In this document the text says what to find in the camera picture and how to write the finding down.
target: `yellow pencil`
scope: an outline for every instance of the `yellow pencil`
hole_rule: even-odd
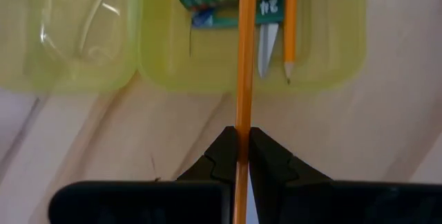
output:
[[[236,129],[240,138],[233,224],[246,223],[256,0],[240,0]]]
[[[296,58],[296,5],[297,0],[285,0],[284,70],[288,84]]]

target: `wooden table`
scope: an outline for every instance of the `wooden table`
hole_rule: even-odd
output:
[[[442,0],[367,0],[367,60],[321,93],[255,95],[253,125],[335,179],[442,182]],[[0,223],[45,223],[76,180],[176,178],[225,126],[232,95],[122,90],[51,96],[0,184]]]

